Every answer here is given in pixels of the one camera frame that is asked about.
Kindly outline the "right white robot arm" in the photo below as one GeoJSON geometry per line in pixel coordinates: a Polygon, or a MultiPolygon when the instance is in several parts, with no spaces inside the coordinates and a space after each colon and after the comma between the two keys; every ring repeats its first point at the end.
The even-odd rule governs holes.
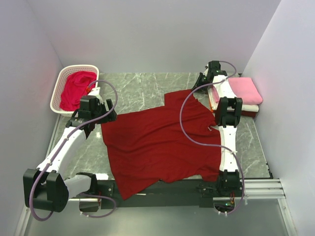
{"type": "Polygon", "coordinates": [[[221,161],[215,190],[218,196],[241,196],[243,194],[242,173],[236,156],[236,131],[240,123],[243,100],[235,95],[228,82],[227,72],[221,69],[221,62],[213,60],[205,66],[192,87],[194,92],[216,89],[219,95],[214,110],[215,123],[220,132],[221,161]]]}

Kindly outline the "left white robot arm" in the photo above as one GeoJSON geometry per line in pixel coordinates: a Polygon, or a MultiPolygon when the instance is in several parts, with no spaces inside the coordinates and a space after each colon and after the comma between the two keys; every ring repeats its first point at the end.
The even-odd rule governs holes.
{"type": "Polygon", "coordinates": [[[35,210],[50,213],[61,212],[69,199],[79,194],[94,197],[98,193],[95,174],[78,173],[64,179],[64,172],[81,144],[87,140],[97,124],[115,121],[117,103],[105,102],[95,95],[83,96],[79,109],[75,110],[66,123],[63,136],[56,146],[37,166],[27,169],[23,175],[25,205],[37,218],[35,210]]]}

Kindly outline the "dark red t shirt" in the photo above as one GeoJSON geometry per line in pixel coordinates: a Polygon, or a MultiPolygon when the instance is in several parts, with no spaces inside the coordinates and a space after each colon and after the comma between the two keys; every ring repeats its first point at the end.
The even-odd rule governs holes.
{"type": "Polygon", "coordinates": [[[167,93],[164,105],[118,115],[101,126],[110,168],[124,200],[162,180],[194,175],[216,181],[221,137],[213,114],[189,90],[167,93]]]}

